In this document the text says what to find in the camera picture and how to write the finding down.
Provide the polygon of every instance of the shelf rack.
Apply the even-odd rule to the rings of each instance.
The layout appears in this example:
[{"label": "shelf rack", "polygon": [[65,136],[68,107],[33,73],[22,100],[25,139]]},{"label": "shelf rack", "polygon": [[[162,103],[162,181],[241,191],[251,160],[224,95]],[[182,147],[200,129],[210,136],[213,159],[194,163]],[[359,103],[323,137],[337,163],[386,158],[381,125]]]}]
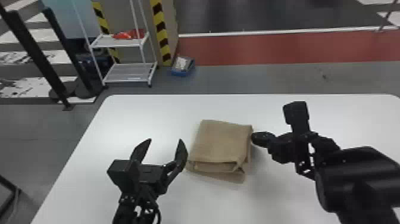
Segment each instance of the shelf rack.
[{"label": "shelf rack", "polygon": [[[141,63],[127,63],[127,64],[117,64],[114,57],[112,57],[112,60],[114,64],[104,77],[102,78],[103,83],[125,83],[125,82],[146,82],[149,87],[152,86],[152,78],[154,75],[155,70],[157,69],[158,62],[157,58],[155,55],[154,51],[154,46],[150,38],[150,33],[149,33],[149,27],[146,22],[145,18],[145,13],[143,11],[143,5],[142,5],[142,0],[137,0],[139,3],[139,11],[142,16],[142,20],[144,21],[146,33],[143,38],[140,39],[114,39],[112,35],[106,35],[103,34],[101,31],[101,28],[99,26],[99,32],[100,34],[98,37],[92,42],[89,42],[89,37],[85,31],[85,27],[83,26],[82,18],[76,8],[76,4],[74,3],[75,0],[71,0],[73,3],[73,7],[75,10],[75,13],[78,16],[78,21],[79,24],[82,28],[83,34],[85,36],[85,40],[87,45],[89,46],[89,51],[90,54],[92,55],[93,62],[95,63],[95,67],[97,72],[99,73],[99,76],[102,77],[100,68],[98,66],[98,63],[96,61],[95,55],[93,53],[93,50],[96,48],[107,48],[110,50],[110,48],[139,48],[140,49],[140,56],[142,57],[142,62]],[[139,34],[139,26],[138,26],[138,20],[136,18],[136,11],[135,7],[133,5],[133,0],[129,0],[130,3],[130,8],[132,11],[132,17],[133,17],[133,22],[135,24],[135,30],[136,33]],[[154,62],[146,62],[145,54],[143,51],[143,47],[145,44],[150,42],[151,50],[153,53],[153,58]]]}]

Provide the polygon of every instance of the red floor stripe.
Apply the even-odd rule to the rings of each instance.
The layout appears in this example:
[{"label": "red floor stripe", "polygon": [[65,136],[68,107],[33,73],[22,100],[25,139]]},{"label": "red floor stripe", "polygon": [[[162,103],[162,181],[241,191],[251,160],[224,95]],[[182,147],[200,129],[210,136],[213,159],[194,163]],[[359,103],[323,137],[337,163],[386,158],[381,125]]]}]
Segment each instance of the red floor stripe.
[{"label": "red floor stripe", "polygon": [[201,66],[400,60],[400,30],[180,38]]}]

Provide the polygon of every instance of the hazard stripe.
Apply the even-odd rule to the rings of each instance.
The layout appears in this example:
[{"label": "hazard stripe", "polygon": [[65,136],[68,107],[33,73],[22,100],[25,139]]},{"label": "hazard stripe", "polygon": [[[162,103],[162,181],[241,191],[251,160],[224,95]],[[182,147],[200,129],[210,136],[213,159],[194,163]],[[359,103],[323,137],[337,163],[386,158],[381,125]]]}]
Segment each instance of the hazard stripe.
[{"label": "hazard stripe", "polygon": [[[101,32],[103,34],[111,34],[110,27],[108,26],[107,20],[105,19],[101,4],[99,2],[92,2],[92,6],[96,14],[97,21],[100,25]],[[108,52],[115,59],[116,63],[121,63],[120,55],[115,48],[109,48]]]},{"label": "hazard stripe", "polygon": [[157,31],[157,41],[160,46],[162,64],[164,66],[172,65],[171,48],[168,44],[167,26],[165,25],[165,17],[161,0],[150,0],[153,9],[153,22]]}]

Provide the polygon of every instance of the beige towel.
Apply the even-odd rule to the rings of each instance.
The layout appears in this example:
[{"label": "beige towel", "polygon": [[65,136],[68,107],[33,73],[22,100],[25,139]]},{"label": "beige towel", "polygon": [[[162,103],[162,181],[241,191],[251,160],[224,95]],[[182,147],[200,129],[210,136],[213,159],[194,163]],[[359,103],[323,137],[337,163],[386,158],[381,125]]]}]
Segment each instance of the beige towel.
[{"label": "beige towel", "polygon": [[237,125],[216,120],[203,120],[186,168],[207,176],[225,178],[243,176],[243,165],[250,159],[251,125]]}]

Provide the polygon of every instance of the white wire shelf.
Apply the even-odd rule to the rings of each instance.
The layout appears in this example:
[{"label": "white wire shelf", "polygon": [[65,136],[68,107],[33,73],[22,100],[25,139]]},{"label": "white wire shelf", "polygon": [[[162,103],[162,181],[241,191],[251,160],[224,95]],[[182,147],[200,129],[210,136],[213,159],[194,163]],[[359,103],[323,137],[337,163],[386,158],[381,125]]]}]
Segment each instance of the white wire shelf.
[{"label": "white wire shelf", "polygon": [[104,77],[104,82],[147,82],[151,86],[151,79],[156,68],[157,62],[114,64]]},{"label": "white wire shelf", "polygon": [[142,47],[149,38],[149,32],[146,32],[142,39],[114,39],[112,35],[100,34],[90,45],[91,48],[118,48],[118,47]]}]

